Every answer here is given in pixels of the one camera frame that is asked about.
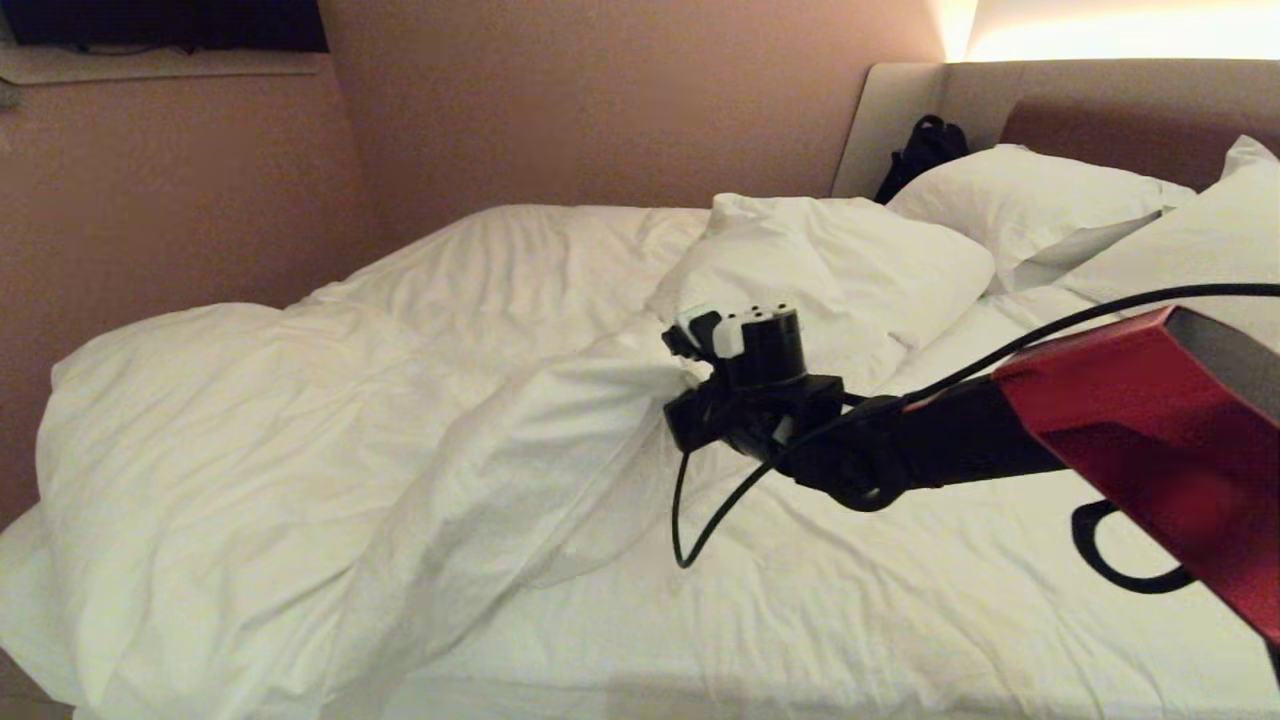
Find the wall light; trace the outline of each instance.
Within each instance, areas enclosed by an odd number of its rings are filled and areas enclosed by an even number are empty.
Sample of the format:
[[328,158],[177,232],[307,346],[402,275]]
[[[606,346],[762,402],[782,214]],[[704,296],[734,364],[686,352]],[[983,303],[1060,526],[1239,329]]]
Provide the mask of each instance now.
[[1084,58],[1280,59],[1280,0],[1206,1],[1194,8],[1100,10],[1092,17],[987,23],[969,61]]
[[978,0],[928,0],[933,26],[942,40],[948,63],[963,63],[969,51],[969,33],[978,12]]

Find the mattress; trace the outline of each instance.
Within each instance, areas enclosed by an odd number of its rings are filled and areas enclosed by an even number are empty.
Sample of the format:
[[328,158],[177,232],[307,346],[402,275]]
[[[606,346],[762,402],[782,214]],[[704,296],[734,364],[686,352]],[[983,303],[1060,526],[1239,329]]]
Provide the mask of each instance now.
[[[982,299],[884,389],[1089,305],[1057,288]],[[686,520],[737,477],[696,479]],[[1074,556],[1066,518],[1097,497],[1062,471],[918,492],[864,516],[771,475],[694,569],[675,566],[659,527],[607,568],[522,589],[408,676],[381,720],[1275,717],[1260,643],[1206,589],[1133,596]],[[1120,568],[1169,564],[1123,518],[1103,533]],[[0,552],[6,625],[24,632],[6,644],[77,702],[38,506]]]
[[[430,351],[460,373],[452,392],[483,396],[513,359],[571,354],[625,325],[705,223],[695,210],[483,214],[317,291],[297,318],[340,307],[444,338]],[[620,268],[630,282],[608,282]],[[877,384],[916,388],[1087,306],[1060,288],[983,299]],[[371,351],[388,351],[381,337]],[[343,368],[328,369],[333,384]],[[686,534],[751,469],[705,452]],[[1079,561],[1068,516],[1097,497],[1056,473],[859,515],[771,475],[691,570],[652,523],[607,562],[513,585],[401,682],[381,717],[1275,716],[1261,644],[1207,591],[1130,596]],[[37,506],[0,542],[0,643],[55,700],[79,705],[47,529]],[[1170,564],[1123,518],[1102,542],[1133,574]]]

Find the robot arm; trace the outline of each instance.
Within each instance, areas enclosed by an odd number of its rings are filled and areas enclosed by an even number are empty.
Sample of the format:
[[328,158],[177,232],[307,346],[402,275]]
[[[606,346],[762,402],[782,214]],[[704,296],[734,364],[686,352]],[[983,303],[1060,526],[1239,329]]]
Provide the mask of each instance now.
[[[989,375],[874,398],[808,374],[785,306],[703,314],[663,337],[714,368],[666,407],[684,452],[723,439],[858,511],[911,489],[1070,468],[1107,498],[1073,515],[1094,570],[1144,593],[1201,580],[1280,646],[1280,356],[1244,333],[1165,307],[1032,346]],[[1116,510],[1181,566],[1157,578],[1110,568],[1094,532]]]

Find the black cable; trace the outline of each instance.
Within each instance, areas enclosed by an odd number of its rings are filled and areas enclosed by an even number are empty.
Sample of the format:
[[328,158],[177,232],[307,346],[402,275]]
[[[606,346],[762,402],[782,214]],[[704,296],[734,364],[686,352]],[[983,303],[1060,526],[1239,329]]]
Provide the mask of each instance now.
[[781,462],[783,459],[791,455],[791,452],[794,452],[795,450],[813,442],[818,437],[826,434],[827,432],[835,428],[838,428],[840,425],[855,420],[864,420],[869,416],[878,415],[881,413],[888,413],[890,410],[899,410],[918,400],[933,397],[934,395],[942,392],[943,389],[947,389],[954,384],[964,382],[974,373],[983,370],[995,363],[998,363],[1000,360],[1007,357],[1009,355],[1012,355],[1014,352],[1018,352],[1019,350],[1023,350],[1024,347],[1034,342],[1044,340],[1051,334],[1060,333],[1073,325],[1078,325],[1080,323],[1085,323],[1105,315],[1110,315],[1112,313],[1119,313],[1121,310],[1128,310],[1130,307],[1137,307],[1139,305],[1151,305],[1153,302],[1165,302],[1167,300],[1178,300],[1183,297],[1219,297],[1219,296],[1280,297],[1280,284],[1277,283],[1189,284],[1189,286],[1170,287],[1165,290],[1156,290],[1152,292],[1143,292],[1139,295],[1132,295],[1129,297],[1121,297],[1120,300],[1103,302],[1102,305],[1097,305],[1094,307],[1089,307],[1088,310],[1082,310],[1079,313],[1073,313],[1065,318],[1061,318],[1047,325],[1034,329],[1024,334],[1023,337],[1004,345],[1002,347],[1000,347],[995,352],[988,354],[980,360],[970,363],[969,365],[961,368],[960,370],[951,373],[950,375],[942,378],[941,380],[932,383],[924,388],[920,388],[915,392],[904,395],[895,402],[887,402],[884,405],[879,405],[877,407],[873,407],[870,411],[859,411],[858,409],[855,409],[851,413],[846,413],[836,418],[835,420],[831,420],[828,423],[824,423],[814,428],[813,430],[805,433],[796,441],[788,443],[782,450],[780,450],[773,457],[762,462],[759,468],[756,468],[750,475],[746,477],[746,479],[739,483],[739,486],[733,488],[733,492],[730,493],[730,496],[724,498],[724,502],[722,502],[721,506],[716,510],[716,514],[712,515],[712,519],[707,521],[707,525],[703,528],[703,532],[698,536],[698,541],[694,542],[694,548],[690,551],[687,557],[684,556],[684,551],[680,547],[680,495],[685,486],[685,473],[689,469],[689,455],[690,455],[686,452],[680,461],[680,471],[676,475],[675,498],[671,505],[671,539],[673,550],[676,552],[676,564],[680,565],[681,569],[689,569],[694,564],[694,561],[698,560],[698,555],[701,553],[703,546],[705,546],[707,541],[710,539],[712,533],[716,532],[716,528],[721,524],[721,520],[723,520],[724,516],[728,515],[728,511],[732,510],[735,505],[737,505],[739,500],[742,500],[742,496],[746,495],[746,492],[751,489],[751,487],[755,486],[755,483],[760,482],[760,478],[763,478],[771,470],[777,468],[778,462]]
[[1130,307],[1137,307],[1139,305],[1151,305],[1155,302],[1165,302],[1169,300],[1178,300],[1181,297],[1216,297],[1216,296],[1236,296],[1236,297],[1280,297],[1280,284],[1276,283],[1210,283],[1210,284],[1185,284],[1179,287],[1169,287],[1165,290],[1155,290],[1151,292],[1143,292],[1139,295],[1130,295],[1129,297],[1121,297],[1120,300],[1112,300],[1110,302],[1103,302],[1088,310],[1080,310],[1079,313],[1073,313],[1059,320],[1034,329],[1023,337],[1006,343],[1000,350],[988,354],[986,357],[970,363],[969,365],[951,373],[950,375],[942,378],[941,380],[920,388],[915,392],[910,392],[904,396],[908,404],[915,402],[918,400],[924,400],[927,397],[933,397],[934,395],[942,392],[943,389],[963,382],[965,378],[973,375],[978,370],[983,370],[989,365],[1004,360],[1009,355],[1018,352],[1019,350],[1047,338],[1051,334],[1060,333],[1071,325],[1078,325],[1080,323],[1087,323],[1112,313],[1119,313],[1120,310],[1129,310]]

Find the pillow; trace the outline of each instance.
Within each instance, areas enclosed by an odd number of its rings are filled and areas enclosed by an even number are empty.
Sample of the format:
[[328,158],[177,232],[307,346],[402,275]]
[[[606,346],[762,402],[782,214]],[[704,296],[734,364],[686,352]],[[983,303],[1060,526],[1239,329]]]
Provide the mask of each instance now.
[[[1101,302],[1215,282],[1280,283],[1280,160],[1251,137],[1231,146],[1222,179],[1199,197],[1056,284]],[[1203,299],[1183,304],[1280,351],[1280,301]]]
[[[801,323],[849,313],[908,351],[938,337],[982,293],[991,254],[941,225],[906,220],[870,200],[718,195],[703,238],[649,307],[750,305],[760,288],[795,301]],[[806,336],[805,342],[817,338]]]
[[58,598],[49,529],[37,505],[0,533],[0,647],[51,698],[83,705]]
[[992,291],[1014,292],[1052,282],[1194,197],[1156,178],[997,145],[915,178],[888,208],[984,245],[996,256]]

